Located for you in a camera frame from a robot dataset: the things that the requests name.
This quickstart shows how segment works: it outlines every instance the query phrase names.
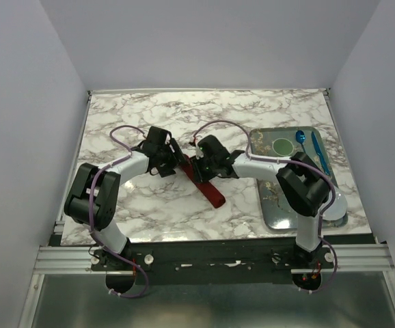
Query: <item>wall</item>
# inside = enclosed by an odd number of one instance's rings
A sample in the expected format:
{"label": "wall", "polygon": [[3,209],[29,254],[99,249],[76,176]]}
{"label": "wall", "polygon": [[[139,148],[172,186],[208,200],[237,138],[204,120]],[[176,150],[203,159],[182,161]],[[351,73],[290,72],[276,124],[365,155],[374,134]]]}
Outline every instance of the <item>wall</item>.
{"label": "wall", "polygon": [[0,328],[17,327],[87,93],[38,0],[0,0]]}
{"label": "wall", "polygon": [[369,222],[395,262],[395,0],[380,2],[331,101]]}
{"label": "wall", "polygon": [[379,0],[41,0],[91,90],[329,87]]}

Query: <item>blue spoon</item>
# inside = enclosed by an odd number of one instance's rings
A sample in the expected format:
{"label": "blue spoon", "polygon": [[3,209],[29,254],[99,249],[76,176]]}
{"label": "blue spoon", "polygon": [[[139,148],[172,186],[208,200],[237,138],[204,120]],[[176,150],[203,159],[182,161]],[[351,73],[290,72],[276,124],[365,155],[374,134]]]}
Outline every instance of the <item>blue spoon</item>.
{"label": "blue spoon", "polygon": [[302,131],[302,130],[296,131],[296,141],[298,141],[301,144],[302,150],[304,152],[306,152],[305,148],[304,148],[304,145],[303,145],[303,143],[305,141],[305,133],[304,133],[304,131]]}

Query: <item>table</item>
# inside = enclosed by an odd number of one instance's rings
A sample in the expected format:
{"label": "table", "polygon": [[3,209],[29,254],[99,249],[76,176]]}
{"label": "table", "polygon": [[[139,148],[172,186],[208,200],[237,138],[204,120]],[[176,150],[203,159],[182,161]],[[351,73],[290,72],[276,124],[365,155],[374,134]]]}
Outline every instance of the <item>table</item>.
{"label": "table", "polygon": [[[212,120],[237,122],[247,130],[265,127],[313,126],[324,141],[339,187],[348,200],[348,223],[324,234],[371,233],[357,187],[327,103],[320,90],[247,90],[146,92],[92,96],[77,165],[106,163],[126,154],[109,138],[109,131],[132,124],[147,131],[155,125],[172,132],[185,154],[191,134]],[[229,151],[244,149],[246,137],[234,126],[209,126]],[[141,136],[118,131],[118,138],[137,145]],[[262,219],[254,179],[214,179],[226,203],[214,209],[187,176],[166,178],[145,174],[120,187],[115,220],[132,242],[201,241],[215,239],[294,236],[294,231],[270,230]],[[64,215],[62,245],[92,243],[87,230]]]}

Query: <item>metal tray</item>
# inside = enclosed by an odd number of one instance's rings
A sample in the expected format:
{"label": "metal tray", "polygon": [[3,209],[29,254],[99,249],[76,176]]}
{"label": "metal tray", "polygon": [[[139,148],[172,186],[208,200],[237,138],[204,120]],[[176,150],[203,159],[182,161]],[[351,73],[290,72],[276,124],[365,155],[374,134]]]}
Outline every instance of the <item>metal tray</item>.
{"label": "metal tray", "polygon": [[[298,130],[305,133],[304,147],[308,156],[322,169],[321,161],[314,150],[311,134],[314,131],[319,146],[331,173],[331,181],[338,187],[330,165],[327,152],[322,142],[321,134],[311,126],[296,126],[290,128],[257,128],[251,131],[251,151],[262,156],[292,156],[302,152],[301,145],[296,141],[295,134]],[[276,182],[257,180],[258,195],[261,210],[266,225],[274,230],[294,230],[298,224],[298,214],[289,206],[286,196]],[[324,227],[341,227],[348,222],[348,215],[337,221],[325,221]]]}

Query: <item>marble tabletop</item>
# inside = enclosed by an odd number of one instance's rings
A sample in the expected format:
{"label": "marble tabletop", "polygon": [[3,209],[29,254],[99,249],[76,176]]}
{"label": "marble tabletop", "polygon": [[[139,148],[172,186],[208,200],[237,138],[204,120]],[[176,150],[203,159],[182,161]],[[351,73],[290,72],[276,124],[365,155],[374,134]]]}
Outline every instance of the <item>marble tabletop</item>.
{"label": "marble tabletop", "polygon": [[[132,124],[147,131],[155,125],[172,132],[185,154],[191,134],[212,120],[237,122],[247,130],[267,127],[313,126],[321,133],[337,183],[348,200],[348,223],[324,229],[324,234],[370,233],[357,187],[323,93],[320,90],[190,91],[132,94],[95,94],[83,133],[77,164],[106,163],[126,154],[109,138],[116,126]],[[244,149],[247,139],[235,126],[216,124],[201,136],[214,134],[229,150]],[[117,131],[117,137],[134,146],[141,135]],[[144,174],[120,187],[115,220],[133,242],[201,241],[234,238],[294,236],[295,231],[265,226],[256,181],[213,179],[226,198],[214,209],[179,169],[161,178]],[[62,245],[92,243],[87,230],[64,215]]]}

